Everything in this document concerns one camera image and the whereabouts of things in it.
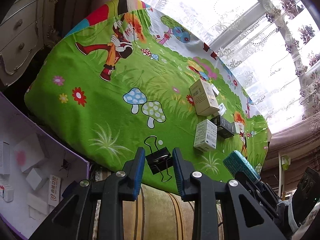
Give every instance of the metal screw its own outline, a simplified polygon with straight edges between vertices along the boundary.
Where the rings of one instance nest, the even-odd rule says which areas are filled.
[[[81,186],[81,187],[86,187],[86,186],[88,186],[88,185],[89,185],[89,181],[87,181],[86,179],[80,181],[80,186]]]
[[[200,177],[202,176],[202,173],[199,172],[199,171],[194,171],[194,172],[192,173],[192,176],[194,176],[195,178],[200,178]]]
[[[124,171],[117,171],[116,175],[117,175],[117,177],[124,177],[125,172]]]
[[[238,186],[238,181],[236,181],[235,179],[232,179],[229,181],[229,185],[232,187],[236,187]]]

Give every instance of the white sheer curtain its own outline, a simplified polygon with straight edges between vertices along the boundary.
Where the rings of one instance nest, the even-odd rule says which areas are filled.
[[[300,0],[142,1],[210,44],[272,133],[320,110],[319,29]]]

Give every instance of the black binder clip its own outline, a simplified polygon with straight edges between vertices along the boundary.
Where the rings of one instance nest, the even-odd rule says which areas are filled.
[[[155,138],[155,147],[157,148],[156,152],[152,152],[151,145],[146,143],[146,140],[148,140],[151,137]],[[168,168],[172,167],[173,165],[172,156],[168,151],[167,147],[161,148],[159,150],[156,145],[156,141],[157,141],[157,137],[155,135],[150,135],[144,140],[144,144],[149,146],[150,152],[151,152],[151,154],[146,156],[146,159],[152,171],[152,174],[155,175],[160,172],[162,176],[161,182],[167,182],[172,178],[172,176],[169,174],[169,171],[168,171]],[[162,171],[164,170],[167,170],[167,175],[170,177],[167,180],[164,180],[164,176],[162,174]]]

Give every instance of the cartoon boy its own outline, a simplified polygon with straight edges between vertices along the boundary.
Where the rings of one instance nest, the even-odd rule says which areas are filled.
[[[243,143],[242,145],[242,149],[241,149],[241,153],[243,154],[243,156],[248,159],[248,154],[247,154],[247,139],[245,137],[245,133],[244,133],[244,119],[242,118],[241,114],[238,111],[235,111],[235,114],[233,115],[233,119],[235,120],[235,122],[238,124],[239,128],[240,128],[240,139]]]
[[[128,23],[128,26],[123,33],[121,33],[119,29],[122,27],[124,20]],[[118,60],[120,58],[127,58],[132,53],[133,47],[131,42],[136,40],[145,42],[140,20],[132,13],[125,13],[121,20],[113,24],[112,29],[114,34],[111,35],[111,41],[107,44],[82,46],[79,42],[76,42],[76,47],[86,56],[97,49],[108,51],[104,69],[100,74],[100,77],[105,81],[111,81],[111,71],[116,69],[115,65]]]

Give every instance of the cartoon print tablecloth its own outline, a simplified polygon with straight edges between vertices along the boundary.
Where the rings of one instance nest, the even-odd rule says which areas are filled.
[[[196,125],[205,119],[189,91],[199,78],[218,88],[223,117],[243,129],[218,136],[217,149],[207,153],[193,148]],[[231,179],[222,160],[233,150],[257,168],[267,152],[267,123],[230,70],[191,32],[139,0],[111,0],[80,22],[48,55],[25,102],[71,147],[112,171],[139,146],[149,154],[143,141],[150,135],[158,148],[180,147],[215,180]],[[143,182],[177,192],[174,177],[161,182],[147,163]]]

